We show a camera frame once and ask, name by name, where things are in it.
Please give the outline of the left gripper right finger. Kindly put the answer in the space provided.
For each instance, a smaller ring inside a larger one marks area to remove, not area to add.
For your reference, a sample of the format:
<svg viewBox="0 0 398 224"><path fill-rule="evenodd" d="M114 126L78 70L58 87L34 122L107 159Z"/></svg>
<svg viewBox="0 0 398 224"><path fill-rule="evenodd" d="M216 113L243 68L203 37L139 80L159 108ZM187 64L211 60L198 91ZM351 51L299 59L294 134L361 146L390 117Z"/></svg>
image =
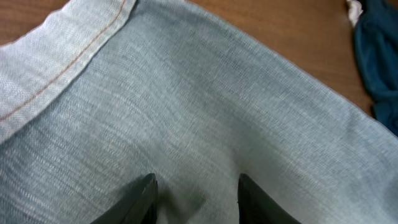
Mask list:
<svg viewBox="0 0 398 224"><path fill-rule="evenodd" d="M300 224L247 174L238 180L239 224Z"/></svg>

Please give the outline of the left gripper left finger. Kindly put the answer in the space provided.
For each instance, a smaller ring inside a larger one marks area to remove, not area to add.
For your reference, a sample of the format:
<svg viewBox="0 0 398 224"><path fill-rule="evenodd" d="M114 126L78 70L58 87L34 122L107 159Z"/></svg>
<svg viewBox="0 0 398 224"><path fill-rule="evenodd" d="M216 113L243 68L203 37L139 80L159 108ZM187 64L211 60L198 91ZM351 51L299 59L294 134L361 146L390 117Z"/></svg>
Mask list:
<svg viewBox="0 0 398 224"><path fill-rule="evenodd" d="M157 204L158 183L155 174L150 173L91 224L156 224Z"/></svg>

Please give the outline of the light blue denim shorts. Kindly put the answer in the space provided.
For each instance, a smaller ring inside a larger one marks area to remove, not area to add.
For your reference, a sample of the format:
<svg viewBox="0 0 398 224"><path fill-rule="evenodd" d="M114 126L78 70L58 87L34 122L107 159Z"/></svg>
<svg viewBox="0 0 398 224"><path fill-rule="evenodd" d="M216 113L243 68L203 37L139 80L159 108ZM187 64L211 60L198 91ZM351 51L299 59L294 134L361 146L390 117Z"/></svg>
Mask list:
<svg viewBox="0 0 398 224"><path fill-rule="evenodd" d="M1 222L90 223L146 174L159 223L396 223L397 138L186 1L70 1L1 47Z"/></svg>

